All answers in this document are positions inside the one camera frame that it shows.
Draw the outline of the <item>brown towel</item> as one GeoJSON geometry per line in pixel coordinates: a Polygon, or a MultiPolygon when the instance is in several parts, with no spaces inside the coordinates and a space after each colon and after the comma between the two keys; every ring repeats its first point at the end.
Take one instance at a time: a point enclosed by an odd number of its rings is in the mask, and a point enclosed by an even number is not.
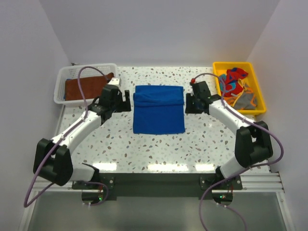
{"type": "MultiPolygon", "coordinates": [[[[102,89],[107,84],[107,80],[103,76],[84,77],[80,79],[82,91],[85,99],[93,99],[99,96],[102,89]]],[[[66,101],[82,100],[77,79],[66,81],[66,101]]]]}

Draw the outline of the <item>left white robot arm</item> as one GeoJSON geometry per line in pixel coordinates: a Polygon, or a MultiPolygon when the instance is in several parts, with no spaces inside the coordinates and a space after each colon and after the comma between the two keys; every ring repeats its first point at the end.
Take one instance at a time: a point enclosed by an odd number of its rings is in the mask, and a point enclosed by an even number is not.
{"type": "Polygon", "coordinates": [[[49,182],[63,186],[70,181],[82,181],[89,189],[99,186],[98,168],[72,161],[74,150],[94,130],[101,127],[113,113],[131,111],[129,90],[121,91],[107,84],[101,95],[87,105],[84,113],[65,131],[48,139],[41,139],[36,147],[33,172],[49,182]]]}

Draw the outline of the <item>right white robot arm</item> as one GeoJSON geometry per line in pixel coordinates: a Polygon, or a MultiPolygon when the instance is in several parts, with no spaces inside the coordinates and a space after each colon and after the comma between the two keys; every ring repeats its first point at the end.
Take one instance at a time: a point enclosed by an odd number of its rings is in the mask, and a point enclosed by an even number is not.
{"type": "Polygon", "coordinates": [[[187,114],[206,113],[223,123],[235,135],[234,156],[215,170],[214,183],[220,189],[231,184],[235,176],[273,155],[268,125],[241,115],[218,94],[212,95],[206,82],[191,82],[192,93],[186,94],[187,114]]]}

